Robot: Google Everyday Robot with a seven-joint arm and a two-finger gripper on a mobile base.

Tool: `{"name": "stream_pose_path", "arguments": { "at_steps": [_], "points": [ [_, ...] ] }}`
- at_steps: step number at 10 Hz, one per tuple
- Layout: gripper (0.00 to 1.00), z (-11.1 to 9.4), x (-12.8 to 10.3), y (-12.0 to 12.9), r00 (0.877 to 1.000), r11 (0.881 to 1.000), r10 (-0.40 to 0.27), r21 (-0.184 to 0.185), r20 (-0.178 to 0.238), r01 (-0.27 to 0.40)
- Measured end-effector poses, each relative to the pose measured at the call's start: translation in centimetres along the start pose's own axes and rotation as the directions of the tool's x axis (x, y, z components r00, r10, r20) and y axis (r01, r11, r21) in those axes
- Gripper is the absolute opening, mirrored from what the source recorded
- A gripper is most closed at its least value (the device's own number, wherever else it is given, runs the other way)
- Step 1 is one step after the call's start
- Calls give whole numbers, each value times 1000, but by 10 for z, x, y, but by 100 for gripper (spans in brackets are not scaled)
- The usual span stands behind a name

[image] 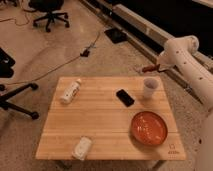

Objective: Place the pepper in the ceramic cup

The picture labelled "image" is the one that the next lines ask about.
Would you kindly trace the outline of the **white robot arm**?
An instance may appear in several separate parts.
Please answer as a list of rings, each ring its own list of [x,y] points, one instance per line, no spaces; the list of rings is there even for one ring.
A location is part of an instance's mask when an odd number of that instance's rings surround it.
[[[176,66],[207,109],[194,170],[213,171],[213,74],[193,57],[198,48],[193,35],[168,39],[157,63],[164,70]]]

